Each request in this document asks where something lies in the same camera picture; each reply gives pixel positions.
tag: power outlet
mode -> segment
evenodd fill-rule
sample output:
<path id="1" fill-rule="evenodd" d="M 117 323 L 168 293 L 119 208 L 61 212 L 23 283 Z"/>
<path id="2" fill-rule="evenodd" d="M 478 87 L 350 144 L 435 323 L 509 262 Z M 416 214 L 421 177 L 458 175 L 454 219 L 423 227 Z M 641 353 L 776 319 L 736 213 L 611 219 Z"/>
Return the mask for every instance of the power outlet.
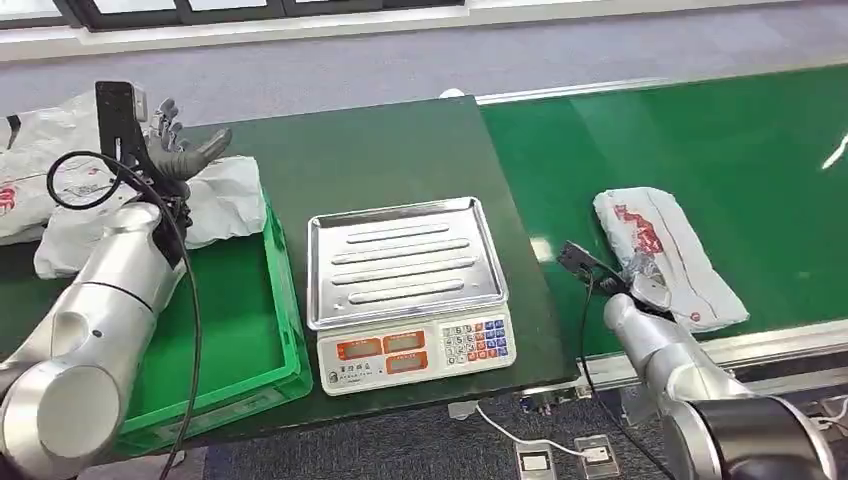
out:
<path id="1" fill-rule="evenodd" d="M 616 478 L 621 475 L 618 460 L 606 435 L 575 438 L 574 447 L 587 456 L 580 458 L 580 471 L 585 480 Z"/>

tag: robotic hand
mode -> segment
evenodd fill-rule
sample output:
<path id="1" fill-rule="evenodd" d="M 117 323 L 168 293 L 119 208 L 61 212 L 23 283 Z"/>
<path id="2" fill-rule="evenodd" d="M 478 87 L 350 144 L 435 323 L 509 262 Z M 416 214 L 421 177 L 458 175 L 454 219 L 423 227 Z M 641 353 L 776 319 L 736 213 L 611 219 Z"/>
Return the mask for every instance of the robotic hand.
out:
<path id="1" fill-rule="evenodd" d="M 138 124 L 146 113 L 139 108 L 143 97 L 122 82 L 98 82 L 96 90 L 101 151 L 137 172 L 158 198 L 153 201 L 150 190 L 141 189 L 110 218 L 71 285 L 0 364 L 3 480 L 74 477 L 111 443 L 156 319 L 185 273 L 182 241 L 191 220 L 184 181 L 231 138 L 221 131 L 197 150 L 177 147 L 178 124 L 172 123 L 177 109 L 167 101 L 145 142 Z M 110 169 L 116 184 L 126 181 L 125 172 Z M 157 206 L 163 204 L 175 225 L 163 222 Z"/>
<path id="2" fill-rule="evenodd" d="M 662 311 L 668 304 L 664 287 L 636 278 L 627 289 L 609 267 L 570 243 L 559 262 L 584 279 L 593 268 L 605 270 L 607 278 L 595 283 L 611 295 L 604 322 L 656 402 L 675 478 L 836 480 L 832 453 L 812 422 L 781 398 L 756 395 L 713 363 Z"/>

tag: plastic bag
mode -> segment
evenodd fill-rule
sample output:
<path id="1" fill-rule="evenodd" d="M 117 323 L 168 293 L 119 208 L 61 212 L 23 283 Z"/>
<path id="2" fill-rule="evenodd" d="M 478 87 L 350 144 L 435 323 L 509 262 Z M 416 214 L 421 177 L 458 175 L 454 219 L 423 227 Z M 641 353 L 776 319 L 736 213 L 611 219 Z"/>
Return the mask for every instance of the plastic bag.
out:
<path id="1" fill-rule="evenodd" d="M 43 231 L 56 206 L 47 195 L 45 177 L 57 158 L 70 150 L 99 149 L 93 91 L 17 116 L 20 130 L 0 153 L 0 244 L 32 241 Z M 56 177 L 57 189 L 73 194 L 98 188 L 103 177 L 91 172 L 93 165 L 93 159 L 69 161 Z"/>
<path id="2" fill-rule="evenodd" d="M 186 232 L 186 247 L 201 248 L 216 240 L 252 235 L 265 226 L 265 198 L 259 182 L 259 167 L 253 157 L 228 157 L 212 162 L 188 182 L 188 207 L 192 226 Z M 81 198 L 88 203 L 91 198 Z M 121 185 L 103 204 L 88 210 L 57 207 L 50 217 L 41 244 L 35 252 L 35 272 L 41 278 L 76 274 L 103 236 L 109 215 L 136 196 Z"/>

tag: metal frame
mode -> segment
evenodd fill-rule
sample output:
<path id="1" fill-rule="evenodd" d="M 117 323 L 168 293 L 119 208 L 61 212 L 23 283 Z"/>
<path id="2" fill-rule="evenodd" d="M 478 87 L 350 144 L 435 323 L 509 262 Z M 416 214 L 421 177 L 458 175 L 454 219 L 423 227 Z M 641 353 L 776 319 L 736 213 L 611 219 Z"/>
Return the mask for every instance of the metal frame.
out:
<path id="1" fill-rule="evenodd" d="M 383 0 L 282 0 L 291 17 L 382 10 Z"/>
<path id="2" fill-rule="evenodd" d="M 701 346 L 716 364 L 731 369 L 845 352 L 848 351 L 848 319 L 719 338 L 702 342 Z M 592 357 L 588 359 L 587 365 L 589 373 L 592 375 L 592 381 L 598 390 L 612 390 L 639 384 L 636 371 L 633 370 L 630 361 L 622 353 Z M 831 378 L 833 376 L 830 375 L 831 373 L 838 378 L 836 380 Z M 821 385 L 805 382 L 804 389 L 829 386 L 834 381 L 844 378 L 844 376 L 845 372 L 842 369 L 828 370 L 822 372 L 821 375 L 806 379 L 810 381 L 818 379 Z M 793 375 L 786 378 L 799 379 L 801 376 Z M 534 395 L 586 387 L 587 385 L 585 376 L 581 376 L 573 382 L 530 388 L 522 391 L 521 394 Z"/>
<path id="3" fill-rule="evenodd" d="M 262 7 L 194 10 L 189 0 L 172 0 L 173 9 L 103 13 L 94 0 L 54 0 L 63 15 L 75 18 L 91 31 L 199 25 L 280 18 L 286 15 L 281 0 L 266 0 Z"/>
<path id="4" fill-rule="evenodd" d="M 189 0 L 173 0 L 180 21 L 185 25 L 204 23 L 245 22 L 280 18 L 286 15 L 280 0 L 265 0 L 264 7 L 235 7 L 216 10 L 194 10 Z"/>

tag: dark green tabletop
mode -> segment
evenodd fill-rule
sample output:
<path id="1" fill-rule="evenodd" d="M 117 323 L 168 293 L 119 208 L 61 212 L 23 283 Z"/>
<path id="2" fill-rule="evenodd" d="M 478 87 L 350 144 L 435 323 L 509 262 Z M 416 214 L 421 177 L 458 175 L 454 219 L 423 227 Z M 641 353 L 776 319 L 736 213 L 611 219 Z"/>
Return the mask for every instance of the dark green tabletop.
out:
<path id="1" fill-rule="evenodd" d="M 480 199 L 509 287 L 516 362 L 475 375 L 329 397 L 320 388 L 306 398 L 209 432 L 194 444 L 230 441 L 279 428 L 393 409 L 479 398 L 561 382 L 576 374 L 561 321 L 515 209 L 486 127 L 471 97 L 426 101 L 228 125 L 229 154 L 256 157 L 263 186 L 285 231 L 301 314 L 306 312 L 306 232 L 314 215 L 420 201 Z M 194 129 L 200 138 L 217 127 Z M 57 285 L 32 278 L 28 247 L 0 249 L 12 257 L 0 303 L 14 318 L 0 354 L 28 333 L 50 306 Z M 199 291 L 201 306 L 203 291 Z M 308 332 L 314 340 L 314 334 Z M 309 342 L 313 373 L 318 366 Z"/>
<path id="2" fill-rule="evenodd" d="M 592 209 L 606 189 L 677 197 L 750 320 L 702 338 L 848 317 L 848 67 L 496 104 L 483 116 L 534 243 L 615 263 Z M 543 261 L 574 339 L 580 284 Z M 593 304 L 587 352 L 620 350 Z"/>

